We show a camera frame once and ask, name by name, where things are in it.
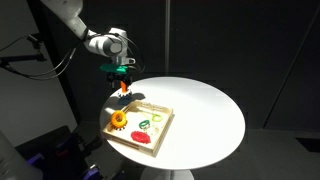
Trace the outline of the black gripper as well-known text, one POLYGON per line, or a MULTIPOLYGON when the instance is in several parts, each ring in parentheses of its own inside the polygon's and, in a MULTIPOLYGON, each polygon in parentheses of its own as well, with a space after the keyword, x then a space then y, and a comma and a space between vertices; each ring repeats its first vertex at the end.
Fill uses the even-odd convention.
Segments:
POLYGON ((130 74, 107 73, 107 81, 114 86, 115 81, 123 82, 127 87, 132 84, 132 76, 130 74))

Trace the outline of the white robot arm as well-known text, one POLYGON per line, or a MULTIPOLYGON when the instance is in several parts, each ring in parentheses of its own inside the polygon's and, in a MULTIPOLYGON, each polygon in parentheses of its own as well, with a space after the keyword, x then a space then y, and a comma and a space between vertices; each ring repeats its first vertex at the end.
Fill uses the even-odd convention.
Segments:
POLYGON ((96 33, 90 30, 79 17, 83 0, 40 0, 84 43, 92 53, 111 59, 110 64, 100 67, 107 73, 108 81, 119 81, 123 92, 128 91, 132 78, 128 74, 129 65, 135 59, 128 56, 127 33, 118 28, 111 28, 107 33, 96 33))

